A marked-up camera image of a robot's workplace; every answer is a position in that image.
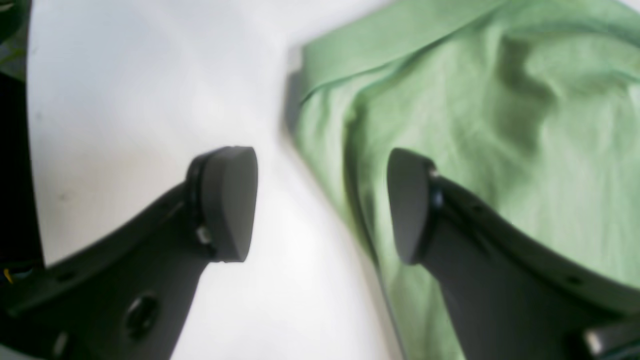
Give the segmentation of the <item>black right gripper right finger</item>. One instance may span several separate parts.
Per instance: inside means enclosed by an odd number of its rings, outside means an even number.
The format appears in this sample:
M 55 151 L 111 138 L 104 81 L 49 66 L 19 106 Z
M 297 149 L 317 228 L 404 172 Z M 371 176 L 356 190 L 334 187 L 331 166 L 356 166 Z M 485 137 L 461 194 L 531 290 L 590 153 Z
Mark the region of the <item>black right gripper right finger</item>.
M 394 148 L 395 248 L 442 291 L 468 360 L 637 360 L 639 290 L 519 231 L 430 158 Z

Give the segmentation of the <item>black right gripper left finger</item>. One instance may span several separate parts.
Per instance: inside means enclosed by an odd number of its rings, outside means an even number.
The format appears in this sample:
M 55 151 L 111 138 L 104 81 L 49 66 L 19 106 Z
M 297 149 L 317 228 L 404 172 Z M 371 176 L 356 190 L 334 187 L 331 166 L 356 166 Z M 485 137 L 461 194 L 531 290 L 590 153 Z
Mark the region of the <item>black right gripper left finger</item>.
M 205 268 L 247 259 L 258 177 L 251 146 L 195 157 L 121 228 L 2 288 L 2 346 L 42 360 L 168 360 Z

